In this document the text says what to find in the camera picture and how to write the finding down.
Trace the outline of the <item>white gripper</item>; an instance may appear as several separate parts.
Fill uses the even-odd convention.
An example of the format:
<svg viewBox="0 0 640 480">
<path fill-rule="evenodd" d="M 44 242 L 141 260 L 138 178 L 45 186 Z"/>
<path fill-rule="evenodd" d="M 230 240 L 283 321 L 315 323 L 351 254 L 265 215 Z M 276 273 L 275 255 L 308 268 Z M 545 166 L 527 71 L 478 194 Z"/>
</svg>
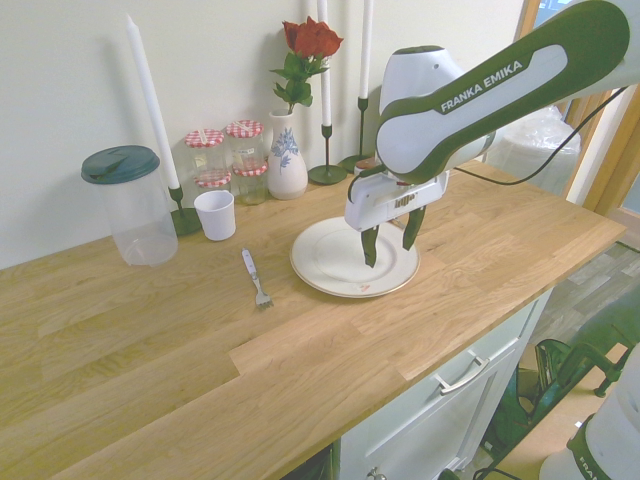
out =
<svg viewBox="0 0 640 480">
<path fill-rule="evenodd" d="M 389 173 L 360 171 L 354 178 L 345 207 L 344 218 L 361 232 L 364 261 L 374 268 L 377 261 L 376 241 L 379 224 L 409 214 L 403 233 L 404 249 L 411 249 L 422 226 L 426 207 L 442 198 L 450 172 L 446 171 L 423 184 L 400 182 Z"/>
</svg>

